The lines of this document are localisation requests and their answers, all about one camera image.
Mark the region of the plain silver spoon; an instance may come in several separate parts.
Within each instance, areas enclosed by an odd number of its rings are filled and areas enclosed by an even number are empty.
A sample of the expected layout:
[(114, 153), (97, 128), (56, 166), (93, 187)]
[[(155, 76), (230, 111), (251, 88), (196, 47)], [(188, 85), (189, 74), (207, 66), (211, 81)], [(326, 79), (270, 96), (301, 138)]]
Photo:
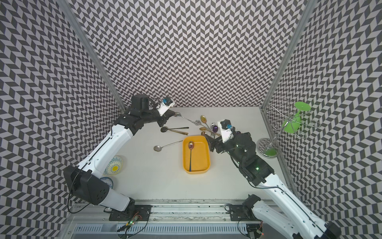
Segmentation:
[(162, 151), (163, 148), (168, 147), (168, 146), (175, 145), (175, 144), (180, 143), (180, 142), (183, 142), (183, 141), (180, 140), (180, 141), (176, 141), (176, 142), (173, 142), (173, 143), (170, 143), (170, 144), (166, 144), (166, 145), (163, 145), (163, 146), (156, 145), (156, 146), (153, 147), (153, 149), (154, 149), (154, 151), (156, 151), (156, 152), (160, 152), (160, 151)]

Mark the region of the yellow plastic storage box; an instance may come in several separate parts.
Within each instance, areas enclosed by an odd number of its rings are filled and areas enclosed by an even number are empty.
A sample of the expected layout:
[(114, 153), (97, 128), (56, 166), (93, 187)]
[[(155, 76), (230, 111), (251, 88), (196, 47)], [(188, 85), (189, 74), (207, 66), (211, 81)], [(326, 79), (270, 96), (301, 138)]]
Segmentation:
[[(193, 141), (192, 172), (189, 172), (190, 150), (188, 143)], [(183, 140), (183, 168), (188, 174), (202, 174), (210, 169), (210, 149), (206, 138), (202, 135), (188, 136)]]

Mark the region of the pink blue handled spoon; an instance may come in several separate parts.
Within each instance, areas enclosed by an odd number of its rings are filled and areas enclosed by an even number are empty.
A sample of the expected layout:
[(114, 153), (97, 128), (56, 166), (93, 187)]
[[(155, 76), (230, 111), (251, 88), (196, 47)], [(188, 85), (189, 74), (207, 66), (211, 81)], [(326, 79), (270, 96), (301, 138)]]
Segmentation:
[(190, 150), (190, 161), (189, 161), (189, 172), (192, 172), (192, 150), (195, 147), (195, 143), (193, 141), (190, 141), (188, 143), (188, 148)]

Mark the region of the silver ornate spoon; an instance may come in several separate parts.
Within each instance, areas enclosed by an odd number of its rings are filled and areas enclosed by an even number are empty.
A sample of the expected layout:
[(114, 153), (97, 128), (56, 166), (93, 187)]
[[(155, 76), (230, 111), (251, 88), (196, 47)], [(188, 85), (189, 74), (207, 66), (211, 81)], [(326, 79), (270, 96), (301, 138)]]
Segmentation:
[(181, 118), (183, 118), (183, 119), (185, 119), (185, 120), (191, 122), (191, 123), (194, 124), (194, 125), (201, 125), (201, 124), (202, 124), (200, 120), (191, 120), (191, 119), (188, 119), (188, 118), (184, 117), (184, 116), (183, 116), (181, 113), (179, 113), (179, 112), (175, 112), (174, 116), (175, 116), (175, 117), (181, 117)]

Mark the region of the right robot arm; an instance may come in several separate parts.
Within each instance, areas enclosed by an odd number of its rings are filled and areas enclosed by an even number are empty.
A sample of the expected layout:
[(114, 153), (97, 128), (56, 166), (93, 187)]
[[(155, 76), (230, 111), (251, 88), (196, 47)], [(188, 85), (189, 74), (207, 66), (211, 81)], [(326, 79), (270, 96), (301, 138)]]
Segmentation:
[(281, 209), (270, 208), (252, 194), (243, 203), (249, 220), (258, 219), (287, 239), (338, 239), (341, 229), (315, 215), (288, 189), (273, 168), (256, 153), (251, 134), (232, 132), (227, 141), (202, 133), (210, 151), (227, 152), (250, 186), (265, 192)]

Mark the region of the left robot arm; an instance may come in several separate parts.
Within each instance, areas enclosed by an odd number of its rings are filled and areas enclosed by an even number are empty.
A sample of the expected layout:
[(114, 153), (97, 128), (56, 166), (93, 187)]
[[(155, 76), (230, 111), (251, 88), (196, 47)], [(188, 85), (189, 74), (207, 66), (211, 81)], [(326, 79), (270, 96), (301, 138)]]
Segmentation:
[(101, 143), (77, 166), (63, 170), (69, 195), (93, 205), (102, 205), (128, 214), (134, 210), (134, 199), (111, 189), (101, 180), (107, 166), (133, 136), (147, 123), (156, 122), (163, 127), (175, 112), (170, 97), (156, 103), (147, 95), (135, 95), (128, 107), (113, 123), (110, 132)]

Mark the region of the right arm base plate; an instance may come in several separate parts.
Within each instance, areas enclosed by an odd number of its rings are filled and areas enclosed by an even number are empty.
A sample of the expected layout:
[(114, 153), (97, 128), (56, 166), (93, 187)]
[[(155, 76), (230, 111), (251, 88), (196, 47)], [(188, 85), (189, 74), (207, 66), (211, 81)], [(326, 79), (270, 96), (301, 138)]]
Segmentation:
[(252, 211), (243, 205), (227, 204), (224, 206), (230, 216), (231, 221), (260, 221)]

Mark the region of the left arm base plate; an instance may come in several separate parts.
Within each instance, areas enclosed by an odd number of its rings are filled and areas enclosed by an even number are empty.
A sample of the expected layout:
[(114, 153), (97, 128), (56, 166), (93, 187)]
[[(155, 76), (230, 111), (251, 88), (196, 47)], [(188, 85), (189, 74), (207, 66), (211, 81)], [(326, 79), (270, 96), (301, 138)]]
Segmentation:
[(131, 221), (134, 216), (138, 216), (138, 221), (148, 221), (151, 210), (152, 205), (135, 205), (134, 207), (128, 207), (123, 212), (112, 209), (108, 220), (116, 222), (127, 222)]

